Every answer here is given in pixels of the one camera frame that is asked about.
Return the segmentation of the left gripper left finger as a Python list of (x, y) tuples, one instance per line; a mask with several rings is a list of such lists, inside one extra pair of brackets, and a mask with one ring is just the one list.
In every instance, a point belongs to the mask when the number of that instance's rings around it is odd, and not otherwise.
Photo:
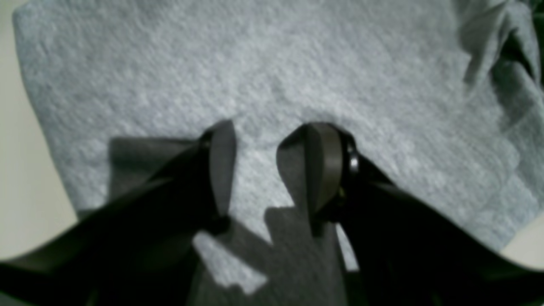
[(33, 306), (182, 306), (200, 231), (226, 231), (237, 141), (115, 138), (109, 201), (51, 241), (1, 261), (1, 293)]

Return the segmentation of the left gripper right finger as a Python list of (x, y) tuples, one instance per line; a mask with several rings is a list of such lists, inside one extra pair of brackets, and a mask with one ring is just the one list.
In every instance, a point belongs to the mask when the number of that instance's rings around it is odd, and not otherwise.
[(311, 224), (341, 226), (368, 306), (542, 306), (544, 275), (402, 190), (332, 124), (305, 126)]

